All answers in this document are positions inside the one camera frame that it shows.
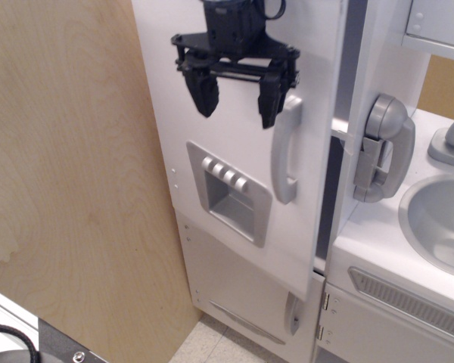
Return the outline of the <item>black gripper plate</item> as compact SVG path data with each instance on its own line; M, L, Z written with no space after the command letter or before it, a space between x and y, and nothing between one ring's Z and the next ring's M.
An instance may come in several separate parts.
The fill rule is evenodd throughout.
M176 34L177 70L183 73L197 111L210 117L219 103L216 77L260 81L258 108L264 129L275 125L282 112L288 88L299 82L296 61L300 50L261 33L240 54L215 49L206 33Z

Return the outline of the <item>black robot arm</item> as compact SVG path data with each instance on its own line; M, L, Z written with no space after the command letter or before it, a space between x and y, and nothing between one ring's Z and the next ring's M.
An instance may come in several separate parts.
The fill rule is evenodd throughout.
M273 16L266 14L263 1L205 1L204 33L176 34L177 70L197 108L210 117L219 103L219 77L256 82L260 86L258 109L263 128L275 125L288 90L295 88L300 50L272 39L266 32L270 20L282 17L281 2Z

